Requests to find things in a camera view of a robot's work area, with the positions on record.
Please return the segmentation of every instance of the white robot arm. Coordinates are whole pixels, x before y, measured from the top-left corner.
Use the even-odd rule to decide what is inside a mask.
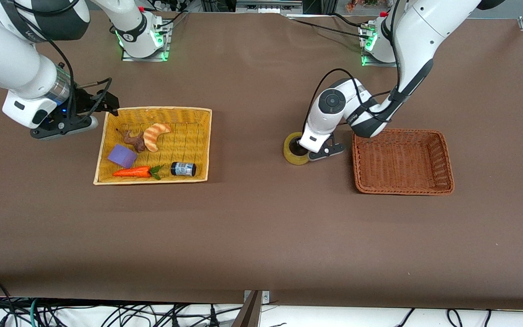
[[[160,17],[141,12],[134,0],[94,2],[110,17],[129,55],[143,58],[162,46],[154,37]],[[93,129],[94,111],[118,113],[118,99],[106,92],[112,79],[89,95],[34,47],[46,39],[80,39],[89,19],[84,0],[0,0],[0,87],[8,89],[3,112],[36,139]]]
[[[380,133],[427,77],[438,46],[480,2],[398,0],[387,17],[370,21],[369,24],[376,26],[378,38],[365,49],[379,62],[396,62],[398,84],[382,103],[378,103],[357,79],[334,83],[315,99],[302,136],[295,141],[314,153],[313,160],[333,154],[325,141],[342,118],[357,136],[373,137]]]

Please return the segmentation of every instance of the yellow tape roll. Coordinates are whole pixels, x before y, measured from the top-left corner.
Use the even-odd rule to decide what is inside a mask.
[[[308,155],[295,155],[290,151],[290,141],[296,137],[301,137],[301,132],[294,132],[286,137],[284,141],[284,157],[292,165],[299,166],[308,162]]]

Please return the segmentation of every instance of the teal cable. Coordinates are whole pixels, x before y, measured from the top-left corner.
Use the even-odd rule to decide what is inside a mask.
[[[37,300],[38,300],[38,299],[35,298],[34,301],[31,303],[31,307],[30,307],[30,321],[31,321],[31,327],[35,327],[34,310],[35,310],[35,302],[36,302]]]

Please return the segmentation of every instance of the basket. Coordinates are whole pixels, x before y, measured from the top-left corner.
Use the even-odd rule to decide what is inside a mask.
[[[118,116],[106,113],[102,143],[96,165],[95,185],[123,184],[158,184],[158,183],[194,183],[205,182],[209,173],[209,140],[211,136],[211,110],[179,106],[148,106],[120,108]],[[115,177],[112,173],[122,169],[108,160],[112,148],[120,144],[133,150],[133,146],[124,143],[122,133],[131,130],[137,135],[155,123],[167,123],[171,132],[162,134],[157,139],[158,151],[148,150],[138,154],[133,166],[162,166],[154,178]],[[171,174],[171,164],[192,162],[197,167],[195,176],[175,176]]]
[[[454,189],[444,136],[436,130],[385,129],[352,139],[356,188],[362,193],[447,195]]]

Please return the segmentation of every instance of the basket rim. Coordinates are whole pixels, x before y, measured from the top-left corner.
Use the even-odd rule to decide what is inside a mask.
[[[201,110],[209,112],[209,134],[207,138],[207,165],[205,169],[205,177],[202,179],[190,179],[190,180],[147,180],[144,182],[100,182],[100,161],[102,161],[102,149],[104,148],[104,139],[106,138],[106,127],[108,126],[108,117],[110,113],[106,112],[104,115],[104,125],[102,126],[102,140],[100,141],[100,149],[98,150],[98,159],[96,160],[96,172],[94,173],[94,185],[136,185],[136,184],[173,184],[173,183],[197,183],[205,182],[209,178],[209,150],[211,148],[211,121],[212,121],[212,110],[209,108],[200,108],[192,106],[133,106],[128,108],[119,108],[118,110],[142,110],[142,109],[190,109],[190,110]]]
[[[434,129],[401,129],[401,128],[388,128],[382,130],[381,133],[432,133],[437,134],[441,145],[444,149],[445,159],[446,159],[446,169],[447,169],[447,176],[449,181],[449,187],[446,190],[442,191],[415,191],[410,190],[409,188],[403,188],[398,189],[395,188],[394,190],[390,189],[379,189],[379,190],[371,190],[369,187],[362,184],[360,173],[360,156],[357,149],[357,141],[360,139],[357,135],[353,135],[352,138],[352,161],[353,161],[353,170],[355,173],[355,186],[361,193],[367,193],[367,194],[397,194],[397,195],[449,195],[452,194],[455,190],[455,182],[453,180],[453,170],[451,165],[451,158],[449,157],[449,149],[447,147],[447,142],[445,140],[445,136],[442,132]]]

